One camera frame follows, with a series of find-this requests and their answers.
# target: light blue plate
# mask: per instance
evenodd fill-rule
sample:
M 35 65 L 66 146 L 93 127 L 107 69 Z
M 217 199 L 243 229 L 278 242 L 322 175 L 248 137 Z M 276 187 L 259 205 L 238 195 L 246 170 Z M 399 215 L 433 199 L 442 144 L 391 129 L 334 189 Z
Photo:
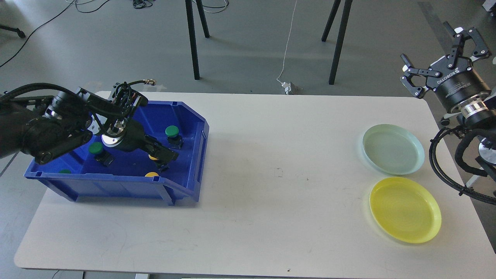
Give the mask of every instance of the light blue plate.
M 406 129 L 380 124 L 365 132 L 362 147 L 367 160 L 377 169 L 392 175 L 417 171 L 424 163 L 424 148 Z

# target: plate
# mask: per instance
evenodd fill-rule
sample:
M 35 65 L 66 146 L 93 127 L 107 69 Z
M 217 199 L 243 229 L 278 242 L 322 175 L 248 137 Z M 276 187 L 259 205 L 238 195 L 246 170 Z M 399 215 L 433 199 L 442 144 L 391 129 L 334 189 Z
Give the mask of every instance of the plate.
M 391 124 L 368 129 L 362 140 L 367 161 L 375 168 L 392 175 L 417 171 L 424 163 L 424 148 L 408 130 Z
M 372 189 L 370 206 L 379 226 L 404 242 L 427 242 L 441 228 L 441 211 L 434 197 L 410 179 L 389 177 L 379 181 Z

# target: robotic arm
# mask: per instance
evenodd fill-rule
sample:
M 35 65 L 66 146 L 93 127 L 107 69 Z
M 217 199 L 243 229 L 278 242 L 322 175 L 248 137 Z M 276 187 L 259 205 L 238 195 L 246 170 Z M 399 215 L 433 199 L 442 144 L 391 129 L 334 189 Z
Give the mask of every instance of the robotic arm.
M 148 99 L 132 85 L 155 85 L 152 79 L 117 83 L 109 99 L 85 89 L 72 92 L 49 83 L 32 83 L 0 96 L 0 158 L 21 151 L 46 164 L 90 141 L 93 135 L 115 149 L 131 152 L 137 148 L 157 158 L 161 164 L 176 160 L 178 153 L 146 135 L 132 117 Z M 17 96 L 41 89 L 58 90 L 57 96 Z M 31 111 L 26 107 L 34 105 Z
M 442 128 L 431 140 L 429 160 L 434 173 L 446 184 L 462 194 L 477 200 L 496 205 L 495 197 L 490 197 L 476 192 L 471 185 L 460 185 L 449 178 L 441 169 L 436 158 L 436 147 L 439 141 L 449 135 L 455 134 L 461 139 L 455 153 L 456 163 L 466 172 L 478 176 L 490 176 L 496 181 L 496 98 L 489 98 L 491 90 L 480 78 L 473 67 L 473 62 L 488 58 L 491 52 L 476 28 L 468 31 L 463 28 L 452 29 L 445 22 L 444 26 L 453 36 L 454 42 L 450 53 L 442 56 L 432 63 L 428 69 L 415 68 L 405 54 L 401 55 L 405 66 L 401 82 L 410 93 L 422 99 L 428 90 L 432 90 L 447 114 L 441 120 L 444 125 L 449 124 L 449 117 L 457 116 L 459 126 L 450 129 Z M 467 40 L 473 40 L 475 49 L 471 57 L 463 56 L 463 48 Z M 415 86 L 413 76 L 426 78 L 425 86 Z M 479 156 L 476 161 L 481 168 L 469 166 L 463 160 L 463 154 L 470 142 L 477 138 L 479 143 Z

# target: white cable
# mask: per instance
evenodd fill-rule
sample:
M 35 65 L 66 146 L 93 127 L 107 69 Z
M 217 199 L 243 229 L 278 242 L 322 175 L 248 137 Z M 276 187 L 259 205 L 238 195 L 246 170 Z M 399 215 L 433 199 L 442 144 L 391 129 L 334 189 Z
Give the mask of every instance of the white cable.
M 224 7 L 223 7 L 223 8 L 222 8 L 222 10 L 220 10 L 220 11 L 207 11 L 207 10 L 205 10 L 205 9 L 203 9 L 203 11 L 204 11 L 204 12 L 208 12 L 208 13 L 220 13 L 220 12 L 225 11 L 225 10 L 227 9 L 227 5 L 229 4 L 229 3 L 228 3 L 228 0 L 224 0 L 224 4 L 225 4 L 225 5 L 224 5 Z
M 84 2 L 84 3 L 78 3 L 78 2 L 77 2 L 77 0 L 76 0 L 76 1 L 71 1 L 71 2 L 69 2 L 69 0 L 65 0 L 65 1 L 66 1 L 67 3 L 69 3 L 69 4 L 74 3 L 74 4 L 78 4 L 78 5 L 83 5 L 83 4 L 88 4 L 88 3 L 90 3 L 90 2 L 93 2 L 94 0 L 89 0 L 89 1 Z
M 288 44 L 289 44 L 289 37 L 291 36 L 291 29 L 293 29 L 293 18 L 295 18 L 295 10 L 296 10 L 296 4 L 298 3 L 298 0 L 295 1 L 295 8 L 293 9 L 293 16 L 291 16 L 291 26 L 289 27 L 289 34 L 288 34 L 288 41 L 286 42 L 286 50 L 284 51 L 284 58 L 282 60 L 282 70 L 279 76 L 276 78 L 278 82 L 281 82 L 279 78 L 282 75 L 282 72 L 284 72 L 284 62 L 286 61 L 286 52 L 288 51 Z

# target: tripod leg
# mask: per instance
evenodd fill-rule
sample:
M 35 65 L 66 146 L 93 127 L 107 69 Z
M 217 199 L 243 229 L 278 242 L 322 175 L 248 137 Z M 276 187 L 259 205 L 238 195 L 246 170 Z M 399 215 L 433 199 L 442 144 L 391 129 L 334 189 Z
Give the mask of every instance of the tripod leg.
M 193 73 L 194 79 L 200 79 L 200 70 L 198 68 L 198 53 L 196 52 L 196 37 L 194 35 L 194 21 L 193 21 L 193 5 L 191 0 L 186 0 L 186 17 L 187 28 L 189 31 L 189 45 L 191 47 L 191 58 L 193 59 Z
M 341 0 L 334 0 L 334 4 L 332 5 L 331 14 L 329 14 L 329 18 L 327 20 L 327 24 L 325 25 L 324 33 L 322 34 L 322 42 L 327 40 L 327 36 L 329 35 L 329 31 L 331 30 L 332 23 L 334 22 L 334 18 L 336 17 L 336 13 L 339 8 L 339 4 Z
M 205 11 L 203 10 L 203 4 L 201 0 L 196 0 L 196 6 L 198 7 L 198 13 L 200 14 L 201 27 L 203 27 L 205 38 L 210 38 L 210 33 L 208 33 L 207 20 L 205 19 Z
M 343 16 L 341 17 L 341 25 L 339 26 L 338 40 L 336 42 L 336 50 L 332 59 L 331 74 L 329 75 L 329 84 L 334 84 L 336 72 L 338 70 L 339 58 L 341 56 L 341 48 L 343 47 L 344 34 L 346 33 L 346 25 L 350 16 L 351 3 L 353 0 L 345 0 L 343 8 Z

